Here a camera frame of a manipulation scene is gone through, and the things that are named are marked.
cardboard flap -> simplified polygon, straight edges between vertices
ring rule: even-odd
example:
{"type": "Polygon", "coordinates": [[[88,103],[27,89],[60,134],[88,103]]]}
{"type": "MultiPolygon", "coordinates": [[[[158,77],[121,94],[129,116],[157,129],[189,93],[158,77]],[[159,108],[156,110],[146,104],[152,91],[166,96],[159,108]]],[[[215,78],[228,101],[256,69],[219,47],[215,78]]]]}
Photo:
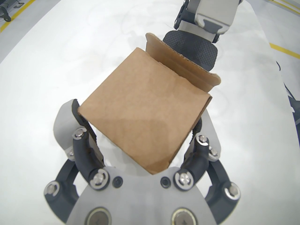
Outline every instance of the cardboard flap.
{"type": "Polygon", "coordinates": [[[146,52],[156,61],[161,62],[179,76],[184,77],[194,86],[209,92],[214,86],[221,83],[217,74],[207,72],[202,67],[193,63],[183,55],[174,51],[152,33],[146,34],[146,52]]]}

black bolt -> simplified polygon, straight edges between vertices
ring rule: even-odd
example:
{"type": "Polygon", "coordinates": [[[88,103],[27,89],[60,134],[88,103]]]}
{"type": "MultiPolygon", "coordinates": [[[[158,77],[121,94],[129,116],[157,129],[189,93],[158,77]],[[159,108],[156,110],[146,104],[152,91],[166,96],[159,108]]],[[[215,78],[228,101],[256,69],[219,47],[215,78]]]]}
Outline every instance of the black bolt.
{"type": "Polygon", "coordinates": [[[171,180],[168,177],[161,178],[161,186],[165,189],[171,186],[171,180]]]}
{"type": "Polygon", "coordinates": [[[112,181],[112,186],[114,188],[120,188],[122,184],[123,184],[123,179],[120,176],[115,177],[112,181]]]}

silver metal plate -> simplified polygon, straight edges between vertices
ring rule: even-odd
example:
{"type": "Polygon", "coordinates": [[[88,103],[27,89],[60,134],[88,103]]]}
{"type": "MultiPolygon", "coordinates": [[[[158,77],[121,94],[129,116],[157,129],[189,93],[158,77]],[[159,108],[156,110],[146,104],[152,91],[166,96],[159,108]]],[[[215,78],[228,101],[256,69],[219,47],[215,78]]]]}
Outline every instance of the silver metal plate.
{"type": "Polygon", "coordinates": [[[180,208],[194,214],[198,224],[216,225],[213,215],[199,189],[179,191],[173,184],[173,176],[179,168],[172,167],[156,175],[130,176],[122,171],[105,167],[110,179],[123,178],[123,185],[116,189],[110,182],[102,191],[87,186],[78,199],[67,225],[85,224],[90,212],[97,207],[105,208],[111,214],[112,225],[172,224],[174,212],[180,208]],[[171,187],[161,186],[161,178],[171,179],[171,187]]]}

caster wheel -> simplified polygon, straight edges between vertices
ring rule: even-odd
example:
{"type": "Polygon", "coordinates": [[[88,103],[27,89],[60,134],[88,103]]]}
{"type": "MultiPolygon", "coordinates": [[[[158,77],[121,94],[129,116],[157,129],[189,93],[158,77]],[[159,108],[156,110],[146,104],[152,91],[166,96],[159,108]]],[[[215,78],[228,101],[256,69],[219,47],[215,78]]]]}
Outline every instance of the caster wheel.
{"type": "Polygon", "coordinates": [[[10,18],[8,15],[4,16],[3,19],[4,19],[6,22],[11,22],[11,18],[10,18]]]}

black joint cover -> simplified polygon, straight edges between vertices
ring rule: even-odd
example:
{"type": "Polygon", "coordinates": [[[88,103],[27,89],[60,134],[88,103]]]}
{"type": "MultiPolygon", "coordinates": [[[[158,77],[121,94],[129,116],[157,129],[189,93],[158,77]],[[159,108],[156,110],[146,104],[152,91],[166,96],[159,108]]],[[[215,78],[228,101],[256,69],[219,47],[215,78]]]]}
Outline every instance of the black joint cover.
{"type": "Polygon", "coordinates": [[[238,200],[231,200],[225,194],[225,188],[229,188],[231,182],[220,161],[209,162],[207,173],[212,186],[209,188],[205,200],[217,224],[220,224],[235,209],[238,200]]]}
{"type": "Polygon", "coordinates": [[[59,192],[56,196],[46,194],[45,198],[56,216],[64,223],[67,222],[77,200],[78,194],[73,184],[78,174],[75,162],[67,160],[61,168],[56,181],[59,183],[59,192]]]}
{"type": "Polygon", "coordinates": [[[81,139],[73,139],[73,151],[75,163],[84,177],[89,183],[99,168],[103,168],[104,164],[100,162],[89,144],[89,133],[85,132],[81,139]]]}
{"type": "Polygon", "coordinates": [[[79,113],[78,113],[78,108],[79,108],[79,103],[76,99],[73,100],[73,103],[72,103],[72,113],[73,113],[73,116],[75,117],[75,119],[78,121],[78,123],[85,127],[87,129],[87,131],[89,132],[89,134],[91,134],[91,137],[93,138],[93,140],[95,142],[97,142],[97,137],[96,137],[96,134],[95,132],[93,131],[91,125],[89,124],[89,122],[83,117],[83,116],[80,116],[79,113]]]}
{"type": "Polygon", "coordinates": [[[201,179],[209,167],[208,154],[208,146],[202,146],[195,140],[194,152],[181,165],[181,169],[186,169],[192,174],[194,185],[201,179]]]}
{"type": "MultiPolygon", "coordinates": [[[[185,15],[185,13],[187,11],[188,3],[189,3],[189,0],[185,0],[184,3],[183,3],[183,5],[180,8],[180,11],[179,11],[179,13],[177,15],[177,18],[176,18],[175,24],[174,24],[174,28],[176,30],[179,28],[180,22],[181,22],[181,20],[183,18],[185,18],[184,20],[190,20],[190,18],[191,18],[191,13],[188,14],[188,15],[185,15]]],[[[191,23],[195,24],[194,20],[195,20],[195,15],[192,18],[192,22],[191,23]]]]}

